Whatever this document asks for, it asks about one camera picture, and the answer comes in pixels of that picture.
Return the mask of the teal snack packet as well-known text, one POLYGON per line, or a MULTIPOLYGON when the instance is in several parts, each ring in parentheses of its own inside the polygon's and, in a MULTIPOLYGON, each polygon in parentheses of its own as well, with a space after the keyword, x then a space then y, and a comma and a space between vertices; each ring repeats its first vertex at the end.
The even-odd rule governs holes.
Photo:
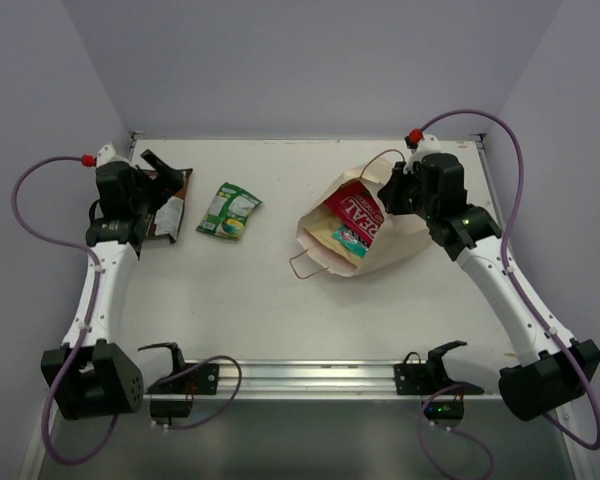
POLYGON ((346 225, 341 225, 333 233, 332 238, 339 242, 351 254, 364 258, 367 255, 370 243, 359 233, 346 225))

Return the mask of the green snack packet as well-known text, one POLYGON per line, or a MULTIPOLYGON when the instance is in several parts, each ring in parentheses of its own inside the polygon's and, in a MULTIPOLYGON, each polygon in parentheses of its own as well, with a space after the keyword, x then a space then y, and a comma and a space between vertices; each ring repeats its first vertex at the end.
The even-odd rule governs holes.
POLYGON ((238 241, 244 234, 249 216, 261 204, 260 199, 244 188, 225 182, 217 190, 196 230, 238 241))

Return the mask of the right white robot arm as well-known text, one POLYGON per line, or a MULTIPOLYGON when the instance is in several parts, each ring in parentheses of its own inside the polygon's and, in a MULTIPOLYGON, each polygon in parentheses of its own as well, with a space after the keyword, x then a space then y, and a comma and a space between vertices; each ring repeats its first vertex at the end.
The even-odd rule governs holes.
POLYGON ((578 341, 532 297, 504 235, 488 210, 467 200, 464 168, 447 153, 394 164, 378 193, 387 213, 416 215, 433 241, 483 294, 507 333, 517 365, 504 367, 498 391, 508 409, 529 421, 585 395, 600 363, 592 340, 578 341))

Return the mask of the brown candy packet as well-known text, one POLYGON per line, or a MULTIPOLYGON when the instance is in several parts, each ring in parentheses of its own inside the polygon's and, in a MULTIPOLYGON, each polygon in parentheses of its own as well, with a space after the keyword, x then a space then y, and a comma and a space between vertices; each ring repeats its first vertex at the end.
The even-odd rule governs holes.
POLYGON ((180 173, 183 176, 183 187, 171 196, 160 209, 149 216, 147 240, 166 239, 174 244, 178 239, 183 223, 189 184, 194 176, 194 170, 191 168, 181 169, 180 173))

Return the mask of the red snack packet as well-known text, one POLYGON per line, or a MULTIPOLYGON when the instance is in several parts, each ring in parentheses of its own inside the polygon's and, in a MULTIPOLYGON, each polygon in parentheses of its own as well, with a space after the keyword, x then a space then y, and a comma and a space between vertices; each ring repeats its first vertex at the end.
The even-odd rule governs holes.
POLYGON ((324 202, 344 225, 369 247, 384 222, 384 215, 370 191, 359 180, 339 187, 324 202))

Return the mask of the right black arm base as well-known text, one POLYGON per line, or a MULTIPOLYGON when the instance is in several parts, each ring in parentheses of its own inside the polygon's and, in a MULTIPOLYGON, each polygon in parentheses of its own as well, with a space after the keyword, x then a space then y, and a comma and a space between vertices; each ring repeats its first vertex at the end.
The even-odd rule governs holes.
POLYGON ((399 363, 393 365, 393 379, 398 395, 432 395, 443 388, 458 384, 451 378, 443 364, 444 356, 456 348, 468 343, 454 340, 437 346, 422 360, 420 355, 409 352, 399 363))

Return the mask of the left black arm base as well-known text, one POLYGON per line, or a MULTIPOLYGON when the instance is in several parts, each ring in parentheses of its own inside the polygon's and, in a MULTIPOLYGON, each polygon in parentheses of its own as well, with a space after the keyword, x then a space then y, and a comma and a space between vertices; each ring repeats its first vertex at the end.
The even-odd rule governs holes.
POLYGON ((145 392, 152 395, 215 395, 219 363, 197 366, 187 362, 175 342, 153 343, 138 348, 145 392))

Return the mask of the beige paper bag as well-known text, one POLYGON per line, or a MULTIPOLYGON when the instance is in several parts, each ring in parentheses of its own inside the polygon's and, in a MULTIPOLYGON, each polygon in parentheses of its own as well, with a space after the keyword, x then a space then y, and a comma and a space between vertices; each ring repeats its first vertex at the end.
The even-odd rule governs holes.
POLYGON ((319 272, 326 271, 345 278, 359 276, 407 259, 432 243, 423 220, 416 216, 386 215, 376 239, 372 241, 370 253, 356 266, 320 244, 307 230, 311 224, 326 217, 324 202, 339 187, 359 181, 369 190, 371 197, 376 198, 391 175, 392 164, 386 158, 390 152, 382 151, 369 162, 343 172, 299 219, 296 239, 302 252, 319 265, 319 272))

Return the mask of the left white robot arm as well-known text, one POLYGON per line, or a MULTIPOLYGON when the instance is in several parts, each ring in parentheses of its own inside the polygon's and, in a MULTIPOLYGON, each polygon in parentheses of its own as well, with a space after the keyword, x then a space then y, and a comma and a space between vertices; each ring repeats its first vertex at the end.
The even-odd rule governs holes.
POLYGON ((69 331, 41 359, 68 420, 134 413, 141 406, 141 370, 117 343, 124 299, 151 220, 186 185, 184 172, 151 150, 141 157, 148 170, 132 166, 110 145, 83 159, 95 169, 99 194, 85 234, 87 274, 69 331))

